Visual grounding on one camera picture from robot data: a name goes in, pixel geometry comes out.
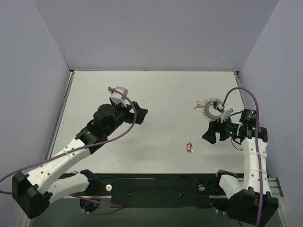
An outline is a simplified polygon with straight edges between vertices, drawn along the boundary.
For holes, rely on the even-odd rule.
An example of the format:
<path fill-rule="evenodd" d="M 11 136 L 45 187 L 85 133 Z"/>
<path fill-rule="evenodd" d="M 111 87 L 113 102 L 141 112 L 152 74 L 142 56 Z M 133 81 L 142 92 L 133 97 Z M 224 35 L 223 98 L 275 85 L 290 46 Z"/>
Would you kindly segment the red tag key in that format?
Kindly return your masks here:
<path fill-rule="evenodd" d="M 193 152 L 192 144 L 190 142 L 186 144 L 186 150 L 187 150 L 187 153 L 192 153 Z"/>

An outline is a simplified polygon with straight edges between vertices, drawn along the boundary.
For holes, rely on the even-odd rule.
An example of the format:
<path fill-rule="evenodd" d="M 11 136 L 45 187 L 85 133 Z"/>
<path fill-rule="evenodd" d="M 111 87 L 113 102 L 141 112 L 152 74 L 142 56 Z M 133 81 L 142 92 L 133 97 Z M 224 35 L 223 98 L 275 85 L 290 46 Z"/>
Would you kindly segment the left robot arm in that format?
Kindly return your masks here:
<path fill-rule="evenodd" d="M 12 177 L 12 197 L 29 219 L 41 215 L 54 201 L 74 193 L 93 195 L 101 183 L 90 170 L 59 179 L 67 170 L 101 148 L 123 123 L 142 124 L 148 110 L 136 102 L 130 105 L 103 104 L 71 142 L 56 156 L 26 174 Z"/>

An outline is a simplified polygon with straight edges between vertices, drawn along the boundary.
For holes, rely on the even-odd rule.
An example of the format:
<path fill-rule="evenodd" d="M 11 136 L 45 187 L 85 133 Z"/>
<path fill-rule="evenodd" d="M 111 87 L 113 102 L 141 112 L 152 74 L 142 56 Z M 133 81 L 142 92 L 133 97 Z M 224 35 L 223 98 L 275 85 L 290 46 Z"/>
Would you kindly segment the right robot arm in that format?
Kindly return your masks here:
<path fill-rule="evenodd" d="M 236 174 L 224 170 L 219 170 L 212 180 L 212 190 L 227 196 L 227 201 L 217 209 L 231 219 L 263 227 L 278 208 L 278 199 L 272 196 L 267 176 L 267 129 L 257 125 L 256 110 L 244 109 L 238 124 L 231 120 L 231 108 L 217 110 L 221 115 L 209 122 L 202 138 L 211 144 L 216 143 L 216 134 L 220 141 L 239 139 L 244 155 L 243 183 L 239 183 Z"/>

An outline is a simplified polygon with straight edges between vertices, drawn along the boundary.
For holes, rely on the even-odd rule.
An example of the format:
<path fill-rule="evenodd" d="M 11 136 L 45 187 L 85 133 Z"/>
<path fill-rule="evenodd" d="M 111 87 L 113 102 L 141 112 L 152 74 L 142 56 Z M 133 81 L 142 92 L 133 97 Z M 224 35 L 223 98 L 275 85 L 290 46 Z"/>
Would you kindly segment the metal disc key organizer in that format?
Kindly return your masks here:
<path fill-rule="evenodd" d="M 223 101 L 218 98 L 210 98 L 204 101 L 202 106 L 202 113 L 204 117 L 209 120 L 216 120 L 221 117 L 221 113 L 214 107 L 214 103 L 221 104 Z"/>

